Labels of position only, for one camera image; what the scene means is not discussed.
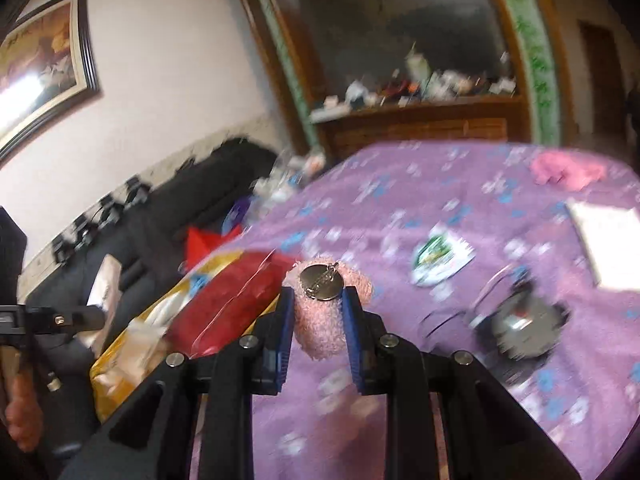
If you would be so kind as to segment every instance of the black leather couch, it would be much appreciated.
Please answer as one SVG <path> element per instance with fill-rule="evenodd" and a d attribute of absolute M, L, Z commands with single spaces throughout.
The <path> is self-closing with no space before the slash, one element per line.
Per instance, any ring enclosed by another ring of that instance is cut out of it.
<path fill-rule="evenodd" d="M 27 298 L 27 305 L 86 304 L 105 254 L 122 263 L 122 298 L 106 345 L 174 286 L 184 255 L 189 225 L 219 231 L 236 199 L 250 194 L 253 181 L 267 176 L 276 155 L 245 139 L 224 142 L 198 164 L 177 172 L 153 190 L 146 203 L 127 210 L 117 224 L 107 225 L 95 240 L 59 267 Z M 38 453 L 54 478 L 66 461 L 91 437 L 99 423 L 89 382 L 94 356 L 79 342 L 60 344 L 41 336 L 62 387 L 44 392 L 45 433 Z"/>

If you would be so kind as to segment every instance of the green decorative panel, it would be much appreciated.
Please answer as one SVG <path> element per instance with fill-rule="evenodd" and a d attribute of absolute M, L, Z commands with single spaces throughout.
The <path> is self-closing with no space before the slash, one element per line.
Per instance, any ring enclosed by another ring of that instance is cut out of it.
<path fill-rule="evenodd" d="M 315 126 L 309 122 L 309 107 L 306 104 L 305 96 L 302 92 L 302 88 L 300 87 L 300 81 L 296 74 L 296 70 L 293 67 L 293 62 L 289 55 L 289 49 L 287 48 L 287 43 L 285 42 L 284 37 L 282 36 L 282 31 L 280 30 L 278 19 L 273 11 L 273 6 L 271 5 L 270 0 L 260 0 L 260 6 L 262 7 L 262 12 L 264 12 L 264 17 L 267 20 L 267 26 L 269 27 L 271 37 L 273 38 L 273 43 L 276 46 L 278 59 L 280 60 L 285 77 L 287 78 L 289 91 L 291 92 L 293 101 L 296 104 L 296 109 L 298 111 L 298 116 L 300 117 L 300 122 L 302 123 L 302 129 L 305 132 L 306 140 L 310 146 L 315 146 L 318 144 L 318 134 L 316 134 Z"/>
<path fill-rule="evenodd" d="M 538 3 L 536 0 L 505 1 L 526 72 L 531 141 L 545 146 L 559 146 L 562 126 L 556 64 Z"/>

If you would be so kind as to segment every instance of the painting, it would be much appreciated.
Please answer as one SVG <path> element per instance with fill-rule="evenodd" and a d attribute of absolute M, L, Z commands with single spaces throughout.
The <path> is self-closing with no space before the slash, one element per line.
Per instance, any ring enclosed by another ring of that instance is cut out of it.
<path fill-rule="evenodd" d="M 18 20 L 0 46 L 0 160 L 97 92 L 86 0 L 52 0 Z"/>

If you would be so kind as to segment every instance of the pink cloth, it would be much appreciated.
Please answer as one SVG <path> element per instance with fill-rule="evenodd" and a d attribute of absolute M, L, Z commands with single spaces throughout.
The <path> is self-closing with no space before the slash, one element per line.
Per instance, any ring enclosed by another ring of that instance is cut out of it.
<path fill-rule="evenodd" d="M 588 156 L 548 150 L 538 155 L 530 169 L 536 184 L 560 184 L 567 191 L 580 191 L 591 182 L 603 180 L 607 170 Z"/>
<path fill-rule="evenodd" d="M 346 352 L 347 343 L 342 326 L 340 297 L 331 301 L 316 301 L 309 298 L 302 289 L 300 272 L 311 265 L 334 263 L 330 258 L 314 258 L 297 264 L 284 278 L 283 285 L 293 288 L 296 294 L 296 339 L 302 349 L 312 359 L 327 359 Z M 344 263 L 338 265 L 345 286 L 354 286 L 362 305 L 366 305 L 373 295 L 371 281 L 361 272 Z"/>

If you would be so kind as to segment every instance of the human hand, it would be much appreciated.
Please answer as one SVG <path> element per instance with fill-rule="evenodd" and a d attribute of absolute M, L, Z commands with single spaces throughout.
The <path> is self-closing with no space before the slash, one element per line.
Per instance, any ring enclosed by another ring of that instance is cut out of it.
<path fill-rule="evenodd" d="M 36 449 L 42 436 L 42 410 L 31 371 L 18 373 L 11 386 L 11 402 L 4 412 L 7 431 L 23 452 Z"/>

